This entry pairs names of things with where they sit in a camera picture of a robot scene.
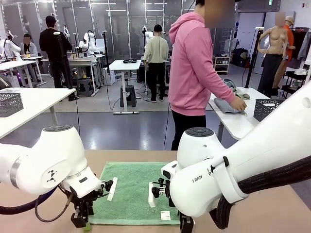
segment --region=white tag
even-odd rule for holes
[[[169,211],[161,211],[161,220],[171,220],[171,214]]]

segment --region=person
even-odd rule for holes
[[[61,49],[58,42],[58,37],[54,35],[55,32],[59,32],[56,30],[57,22],[53,16],[47,16],[45,18],[47,29],[42,31],[40,34],[39,44],[42,51],[46,52],[48,55],[48,59],[51,66],[52,76],[54,78],[54,86],[55,88],[62,88],[62,80],[61,80],[61,72],[63,75],[68,75],[68,80],[70,83],[67,82],[67,88],[72,86],[72,79],[69,70],[69,62],[67,57],[63,59]],[[68,50],[71,50],[71,44],[65,37],[62,32],[59,32],[62,38],[64,52],[66,53]],[[69,101],[77,100],[78,97],[72,93],[69,96]]]
[[[286,48],[288,45],[287,32],[281,23],[278,22],[279,20],[283,21],[284,25],[285,16],[281,19],[281,16],[276,15],[276,26],[266,30],[260,36],[258,43],[258,51],[266,54],[258,91],[269,98],[273,95],[272,87],[277,69],[279,68],[282,60],[286,59]],[[260,48],[260,41],[266,36],[269,36],[270,42],[270,46],[267,50]]]
[[[38,56],[38,50],[36,45],[31,41],[32,37],[29,34],[25,34],[23,38],[23,42],[20,44],[21,49],[21,57],[25,58],[27,57],[27,52],[31,57],[37,57]],[[32,80],[35,80],[37,83],[41,82],[40,79],[38,79],[35,75],[35,71],[33,69],[33,65],[27,65],[27,69],[29,72],[29,75]]]
[[[152,103],[156,103],[156,78],[160,84],[159,100],[164,101],[165,95],[165,61],[169,55],[169,45],[161,36],[162,26],[156,24],[154,37],[148,40],[144,55],[144,61],[149,66],[147,84],[151,90],[151,98],[147,101]]]
[[[283,59],[283,61],[281,62],[275,78],[274,78],[274,83],[273,83],[273,89],[272,89],[272,95],[273,96],[277,96],[278,95],[278,85],[281,81],[281,79],[283,78],[285,72],[286,72],[286,68],[287,68],[287,63],[290,62],[292,60],[292,54],[293,54],[293,50],[296,49],[296,47],[294,46],[294,34],[291,30],[291,26],[295,25],[295,20],[293,16],[287,16],[285,19],[285,25],[284,25],[284,29],[287,32],[287,39],[288,39],[288,45],[287,45],[287,50],[286,50],[286,57],[285,59]]]
[[[196,0],[194,12],[182,15],[169,31],[174,44],[169,89],[175,123],[172,150],[178,150],[185,130],[206,127],[206,107],[211,92],[234,109],[246,108],[245,102],[234,95],[213,68],[213,44],[205,20],[214,24],[222,15],[224,2],[226,0],[214,1],[205,10],[205,0]]]

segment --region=man in black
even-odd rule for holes
[[[46,24],[48,28],[41,32],[40,34],[40,48],[42,51],[46,52],[49,58],[52,76],[54,78],[54,86],[55,88],[62,88],[61,81],[61,72],[64,76],[68,75],[68,79],[66,80],[67,88],[69,88],[69,84],[72,87],[72,79],[69,70],[69,62],[67,57],[63,59],[61,49],[58,42],[58,36],[54,35],[54,32],[59,32],[55,28],[57,27],[56,19],[53,16],[47,16],[45,18]],[[71,44],[65,37],[62,32],[59,32],[63,41],[64,52],[66,53],[68,50],[71,50]],[[69,101],[77,100],[78,97],[75,94],[71,94],[69,96]]]

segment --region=mannequin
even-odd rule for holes
[[[294,35],[293,35],[292,30],[290,29],[290,27],[294,25],[294,22],[295,21],[294,21],[293,16],[287,16],[285,19],[284,29],[287,32],[288,45],[287,45],[287,51],[286,51],[286,58],[283,59],[283,61],[281,62],[276,72],[276,76],[274,78],[273,89],[272,89],[272,95],[274,96],[278,95],[278,91],[277,91],[279,89],[278,85],[286,72],[287,63],[290,62],[292,59],[293,50],[296,49],[296,47],[294,46]]]
[[[277,26],[265,31],[259,39],[259,41],[261,41],[266,36],[269,36],[270,47],[265,50],[260,48],[260,42],[258,44],[258,51],[266,54],[258,91],[270,98],[274,77],[283,58],[286,57],[286,48],[288,43],[287,32],[283,28],[285,23],[285,14],[284,18],[281,18],[282,16],[276,14]]]

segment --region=wire basket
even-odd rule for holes
[[[0,93],[0,117],[9,117],[22,109],[20,93]]]
[[[257,121],[261,122],[284,101],[285,100],[269,100],[269,99],[256,100],[254,118]]]

